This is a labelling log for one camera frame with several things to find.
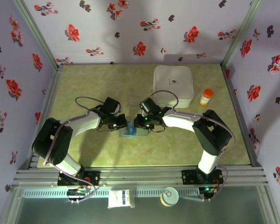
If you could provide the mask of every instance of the glass panel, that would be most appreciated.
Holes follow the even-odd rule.
[[[180,198],[170,208],[158,197],[136,198],[135,208],[108,209],[108,198],[71,204],[67,199],[23,199],[18,224],[262,224],[266,223],[255,187],[226,187],[210,203]]]

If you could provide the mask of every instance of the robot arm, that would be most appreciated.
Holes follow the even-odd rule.
[[[70,140],[77,134],[89,129],[100,128],[102,125],[107,125],[110,131],[127,127],[125,115],[116,116],[114,114],[118,106],[118,101],[107,98],[103,105],[98,105],[89,110],[87,114],[65,122],[54,118],[47,119],[33,142],[33,151],[42,158],[48,158],[50,164],[63,172],[84,179],[84,168],[68,155]],[[208,110],[202,118],[200,115],[176,112],[171,107],[161,109],[151,98],[142,101],[140,108],[147,115],[137,114],[133,123],[137,128],[178,127],[196,134],[203,148],[203,154],[194,178],[198,179],[200,183],[206,182],[215,171],[222,149],[231,139],[227,130],[210,121],[215,120],[224,124],[217,114]]]
[[[140,108],[147,115],[143,117],[138,114],[134,120],[135,127],[144,129],[154,129],[154,126],[178,127],[194,132],[203,148],[197,169],[198,175],[203,179],[203,176],[209,175],[215,169],[219,155],[230,141],[231,135],[223,127],[204,119],[209,118],[225,125],[214,111],[208,110],[203,114],[204,118],[201,118],[199,115],[176,112],[170,107],[161,109],[151,98],[142,101]]]
[[[66,121],[47,119],[32,144],[32,150],[42,158],[48,158],[50,164],[63,172],[76,176],[83,169],[68,155],[71,138],[89,129],[100,128],[102,125],[107,125],[110,131],[127,127],[124,114],[119,116],[113,114],[118,106],[118,101],[107,98],[103,105],[90,109],[87,114]]]

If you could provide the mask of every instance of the white plastic container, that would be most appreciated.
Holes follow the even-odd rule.
[[[157,66],[154,70],[154,92],[167,90],[173,92],[179,100],[176,108],[186,108],[194,98],[193,78],[186,66]],[[154,102],[160,107],[174,106],[175,97],[168,92],[153,95]]]

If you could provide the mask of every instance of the can lid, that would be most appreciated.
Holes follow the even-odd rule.
[[[163,191],[162,198],[166,204],[174,205],[178,202],[179,195],[176,189],[169,187]]]
[[[214,91],[212,89],[205,89],[203,94],[206,96],[206,97],[212,97],[213,94],[214,94]]]

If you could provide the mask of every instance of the metal bracket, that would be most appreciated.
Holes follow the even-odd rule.
[[[100,179],[99,171],[84,171],[84,179],[90,181],[93,185],[98,186]],[[86,186],[87,183],[82,181],[77,181],[73,178],[68,177],[65,174],[59,173],[58,177],[58,186]]]
[[[202,181],[197,177],[196,170],[182,170],[182,183],[183,185],[198,185],[198,184],[217,184],[217,180],[220,184],[224,182],[222,171],[220,169],[214,170],[205,181]]]

